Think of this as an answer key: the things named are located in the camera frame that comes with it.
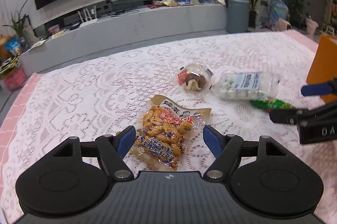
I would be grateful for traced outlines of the mushroom chocolate snack bag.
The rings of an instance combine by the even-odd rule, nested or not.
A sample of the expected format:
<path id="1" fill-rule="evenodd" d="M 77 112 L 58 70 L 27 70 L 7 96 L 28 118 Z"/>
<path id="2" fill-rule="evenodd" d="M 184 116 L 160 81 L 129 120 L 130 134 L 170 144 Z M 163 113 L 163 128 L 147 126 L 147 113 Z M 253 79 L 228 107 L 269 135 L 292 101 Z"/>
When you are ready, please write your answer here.
<path id="1" fill-rule="evenodd" d="M 185 90 L 199 92 L 209 85 L 213 75 L 213 72 L 204 65 L 190 64 L 181 68 L 177 80 Z"/>

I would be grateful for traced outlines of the yellow peanut snack packet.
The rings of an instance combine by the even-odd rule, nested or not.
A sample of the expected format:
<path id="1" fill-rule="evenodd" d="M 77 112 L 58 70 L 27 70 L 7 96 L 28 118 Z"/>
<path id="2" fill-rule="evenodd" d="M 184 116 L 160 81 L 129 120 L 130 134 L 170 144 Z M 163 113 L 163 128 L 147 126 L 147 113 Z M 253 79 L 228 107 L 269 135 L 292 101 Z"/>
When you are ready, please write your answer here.
<path id="1" fill-rule="evenodd" d="M 211 108 L 191 109 L 154 95 L 140 116 L 131 153 L 158 171 L 178 170 L 187 140 L 206 124 Z"/>

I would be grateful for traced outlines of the pink lace tablecloth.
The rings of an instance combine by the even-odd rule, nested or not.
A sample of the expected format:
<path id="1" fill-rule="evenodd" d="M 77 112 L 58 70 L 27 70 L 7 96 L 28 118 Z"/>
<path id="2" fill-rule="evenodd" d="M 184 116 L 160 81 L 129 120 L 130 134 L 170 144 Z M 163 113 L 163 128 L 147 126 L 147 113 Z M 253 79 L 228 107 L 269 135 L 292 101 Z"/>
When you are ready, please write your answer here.
<path id="1" fill-rule="evenodd" d="M 336 222 L 336 142 L 300 145 L 295 127 L 274 124 L 248 102 L 222 101 L 209 92 L 185 92 L 174 80 L 189 63 L 203 63 L 216 77 L 225 72 L 263 71 L 281 77 L 277 98 L 298 108 L 322 101 L 300 93 L 317 44 L 294 30 L 185 39 L 123 50 L 33 75 L 1 123 L 1 209 L 8 223 L 22 215 L 18 176 L 70 136 L 93 141 L 137 125 L 154 95 L 187 108 L 210 108 L 210 124 L 246 140 L 269 135 L 322 178 L 324 194 L 316 215 Z"/>

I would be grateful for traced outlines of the pink basket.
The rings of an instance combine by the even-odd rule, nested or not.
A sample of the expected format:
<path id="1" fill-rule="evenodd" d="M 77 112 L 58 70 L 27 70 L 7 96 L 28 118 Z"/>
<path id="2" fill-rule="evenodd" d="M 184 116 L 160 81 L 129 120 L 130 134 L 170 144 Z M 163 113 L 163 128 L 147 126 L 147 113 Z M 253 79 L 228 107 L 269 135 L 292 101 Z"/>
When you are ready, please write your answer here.
<path id="1" fill-rule="evenodd" d="M 8 74 L 3 77 L 5 87 L 9 91 L 14 91 L 22 87 L 26 81 L 26 74 L 24 69 L 20 67 L 13 68 Z"/>

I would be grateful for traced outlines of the clear white-bead candy bag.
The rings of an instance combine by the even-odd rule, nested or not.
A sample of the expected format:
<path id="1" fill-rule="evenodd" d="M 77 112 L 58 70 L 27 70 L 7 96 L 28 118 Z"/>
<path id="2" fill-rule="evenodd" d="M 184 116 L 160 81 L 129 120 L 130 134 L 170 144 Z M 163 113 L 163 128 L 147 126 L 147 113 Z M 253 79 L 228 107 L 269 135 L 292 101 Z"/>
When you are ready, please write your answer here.
<path id="1" fill-rule="evenodd" d="M 276 96 L 279 82 L 275 73 L 224 73 L 210 91 L 221 100 L 267 100 Z"/>

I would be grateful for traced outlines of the grey TV console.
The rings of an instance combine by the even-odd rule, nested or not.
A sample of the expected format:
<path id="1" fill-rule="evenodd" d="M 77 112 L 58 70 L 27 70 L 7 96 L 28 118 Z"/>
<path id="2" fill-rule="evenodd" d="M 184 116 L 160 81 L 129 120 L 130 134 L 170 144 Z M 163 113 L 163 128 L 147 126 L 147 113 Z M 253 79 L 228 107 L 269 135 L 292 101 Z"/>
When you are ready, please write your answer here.
<path id="1" fill-rule="evenodd" d="M 27 75 L 40 73 L 88 55 L 163 37 L 224 30 L 227 8 L 205 4 L 140 8 L 136 13 L 106 16 L 98 22 L 67 30 L 61 36 L 23 53 L 19 59 Z"/>

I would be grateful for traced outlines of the green candy packet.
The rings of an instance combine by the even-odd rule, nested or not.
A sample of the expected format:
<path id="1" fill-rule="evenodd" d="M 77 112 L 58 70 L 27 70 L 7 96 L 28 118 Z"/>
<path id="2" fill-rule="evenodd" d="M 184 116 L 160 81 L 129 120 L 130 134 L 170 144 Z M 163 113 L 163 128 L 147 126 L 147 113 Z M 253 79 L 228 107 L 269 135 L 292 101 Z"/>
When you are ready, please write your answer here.
<path id="1" fill-rule="evenodd" d="M 272 100 L 250 100 L 250 104 L 259 109 L 266 112 L 270 112 L 272 110 L 289 110 L 294 109 L 295 107 L 289 103 L 286 103 L 284 101 L 278 100 L 278 99 L 272 99 Z"/>

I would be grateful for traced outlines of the white wifi router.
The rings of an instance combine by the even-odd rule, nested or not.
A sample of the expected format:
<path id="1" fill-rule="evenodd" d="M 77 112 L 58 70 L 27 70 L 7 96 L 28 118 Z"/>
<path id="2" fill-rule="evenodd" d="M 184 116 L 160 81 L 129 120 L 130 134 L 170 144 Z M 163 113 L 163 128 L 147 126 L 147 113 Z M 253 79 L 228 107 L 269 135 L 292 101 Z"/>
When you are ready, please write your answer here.
<path id="1" fill-rule="evenodd" d="M 94 6 L 91 10 L 84 8 L 81 12 L 77 11 L 77 13 L 80 19 L 79 28 L 84 28 L 85 26 L 96 24 L 98 22 L 96 6 Z"/>

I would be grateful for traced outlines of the orange storage box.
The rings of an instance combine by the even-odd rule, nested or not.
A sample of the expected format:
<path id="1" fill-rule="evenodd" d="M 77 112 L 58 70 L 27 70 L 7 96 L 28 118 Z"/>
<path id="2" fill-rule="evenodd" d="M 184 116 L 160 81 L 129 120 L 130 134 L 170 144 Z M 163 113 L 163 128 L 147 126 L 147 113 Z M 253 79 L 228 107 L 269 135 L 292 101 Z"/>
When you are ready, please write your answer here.
<path id="1" fill-rule="evenodd" d="M 307 75 L 306 83 L 319 84 L 328 81 L 336 82 L 336 36 L 320 37 L 318 49 Z M 325 104 L 336 102 L 336 95 L 320 96 Z"/>

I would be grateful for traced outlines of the left potted green plant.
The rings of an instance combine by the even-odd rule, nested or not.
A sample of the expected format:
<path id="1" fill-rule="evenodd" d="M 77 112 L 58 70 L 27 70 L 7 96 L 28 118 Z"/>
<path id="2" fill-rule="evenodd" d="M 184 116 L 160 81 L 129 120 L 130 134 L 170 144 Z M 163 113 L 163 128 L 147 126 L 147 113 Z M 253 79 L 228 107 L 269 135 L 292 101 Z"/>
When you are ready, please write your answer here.
<path id="1" fill-rule="evenodd" d="M 22 47 L 28 47 L 29 42 L 24 33 L 25 23 L 28 18 L 26 13 L 22 14 L 23 8 L 25 7 L 28 0 L 24 2 L 19 10 L 16 10 L 14 13 L 11 13 L 10 23 L 3 25 L 3 27 L 11 28 L 15 32 L 15 39 L 20 43 Z"/>

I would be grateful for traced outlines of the grey trash bin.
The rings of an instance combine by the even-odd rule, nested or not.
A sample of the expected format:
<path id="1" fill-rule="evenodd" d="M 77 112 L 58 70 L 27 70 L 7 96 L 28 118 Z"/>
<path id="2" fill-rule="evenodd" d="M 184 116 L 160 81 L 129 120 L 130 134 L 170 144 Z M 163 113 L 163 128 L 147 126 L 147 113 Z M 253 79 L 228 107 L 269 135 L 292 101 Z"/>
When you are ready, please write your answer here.
<path id="1" fill-rule="evenodd" d="M 250 2 L 229 0 L 226 30 L 230 34 L 245 33 L 249 28 Z"/>

